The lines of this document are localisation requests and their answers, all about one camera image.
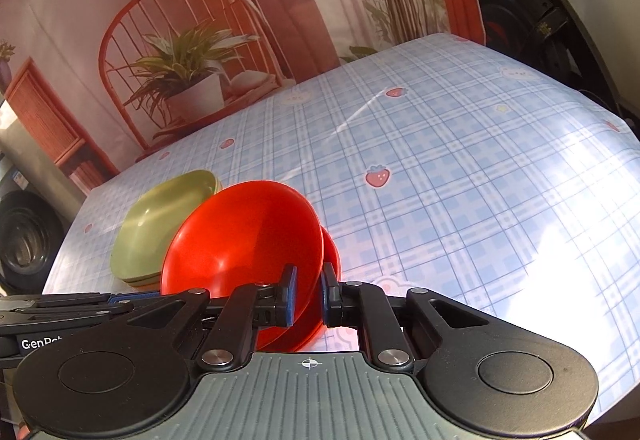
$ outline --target potted plant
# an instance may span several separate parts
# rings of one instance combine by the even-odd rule
[[[144,105],[153,117],[164,101],[172,115],[179,115],[187,123],[224,107],[220,85],[220,77],[225,77],[223,63],[240,59],[235,49],[258,40],[250,34],[233,36],[229,29],[216,30],[210,22],[200,23],[171,40],[155,34],[143,38],[156,55],[143,56],[132,64],[139,69],[134,76],[145,81],[124,105]]]
[[[6,40],[0,40],[0,94],[3,95],[11,83],[9,60],[14,55],[14,50],[14,45],[9,45]]]

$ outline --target washing machine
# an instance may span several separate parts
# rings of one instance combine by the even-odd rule
[[[68,223],[0,152],[0,288],[42,293]]]

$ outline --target red bowl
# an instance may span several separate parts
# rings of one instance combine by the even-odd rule
[[[338,248],[335,246],[331,235],[322,228],[324,239],[324,262],[329,261],[334,266],[335,277],[340,281],[342,268]],[[293,323],[293,326],[280,337],[263,348],[268,352],[297,352],[316,339],[326,330],[322,324],[322,309],[320,305],[321,283],[316,285],[316,296],[311,298],[305,311]]]
[[[239,285],[276,283],[284,265],[293,263],[298,319],[316,297],[323,257],[322,227],[304,196],[279,182],[243,182],[209,198],[185,220],[164,258],[160,292],[204,287],[211,297],[224,297]],[[261,330],[257,347],[285,331]]]

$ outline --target metal screw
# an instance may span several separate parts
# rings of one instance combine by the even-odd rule
[[[403,350],[383,350],[378,354],[378,360],[388,366],[402,366],[409,362],[409,354]]]
[[[207,350],[202,354],[202,361],[210,366],[224,366],[234,360],[234,354],[226,350]]]

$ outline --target table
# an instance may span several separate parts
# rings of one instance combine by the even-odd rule
[[[46,292],[127,292],[109,269],[129,207],[208,169],[311,201],[343,280],[423,286],[561,341],[598,372],[591,419],[640,378],[640,144],[577,92],[435,34],[262,100],[94,189]],[[329,330],[310,350],[355,347]]]

